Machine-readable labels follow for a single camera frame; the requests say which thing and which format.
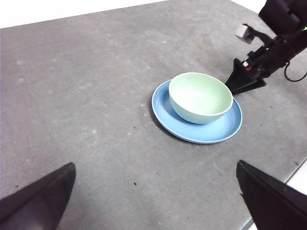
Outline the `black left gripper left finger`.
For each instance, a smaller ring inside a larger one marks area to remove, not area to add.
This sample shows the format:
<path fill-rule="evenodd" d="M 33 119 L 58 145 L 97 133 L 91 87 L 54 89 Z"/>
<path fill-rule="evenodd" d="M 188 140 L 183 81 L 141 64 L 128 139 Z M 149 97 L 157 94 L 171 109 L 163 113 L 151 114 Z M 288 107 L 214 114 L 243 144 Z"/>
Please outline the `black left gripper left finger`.
<path fill-rule="evenodd" d="M 0 200 L 2 230 L 55 230 L 65 212 L 76 178 L 70 162 Z"/>

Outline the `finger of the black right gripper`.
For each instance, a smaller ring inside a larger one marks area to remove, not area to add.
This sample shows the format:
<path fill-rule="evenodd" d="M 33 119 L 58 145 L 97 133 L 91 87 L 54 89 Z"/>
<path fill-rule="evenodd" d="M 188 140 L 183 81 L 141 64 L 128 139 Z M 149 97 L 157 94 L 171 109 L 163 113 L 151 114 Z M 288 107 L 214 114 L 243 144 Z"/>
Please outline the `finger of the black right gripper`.
<path fill-rule="evenodd" d="M 245 67 L 239 59 L 234 59 L 233 72 L 225 83 L 229 90 L 240 89 L 257 81 L 254 77 L 255 72 L 252 69 L 248 70 L 248 67 Z"/>
<path fill-rule="evenodd" d="M 264 86 L 266 86 L 266 82 L 264 80 L 257 80 L 253 84 L 242 87 L 240 89 L 232 90 L 231 92 L 232 92 L 233 95 L 237 95 L 237 94 L 240 94 L 240 93 L 244 93 L 244 92 L 252 91 L 252 90 L 255 90 L 255 89 L 258 89 L 258 88 L 262 88 Z"/>

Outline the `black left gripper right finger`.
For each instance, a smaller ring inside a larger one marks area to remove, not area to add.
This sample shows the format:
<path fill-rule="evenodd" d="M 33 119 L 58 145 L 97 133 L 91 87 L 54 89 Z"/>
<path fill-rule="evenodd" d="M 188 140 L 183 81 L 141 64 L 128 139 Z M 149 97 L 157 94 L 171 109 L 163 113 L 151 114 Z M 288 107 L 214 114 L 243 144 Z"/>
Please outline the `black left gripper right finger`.
<path fill-rule="evenodd" d="M 307 196 L 257 167 L 239 160 L 241 196 L 259 230 L 305 230 Z"/>

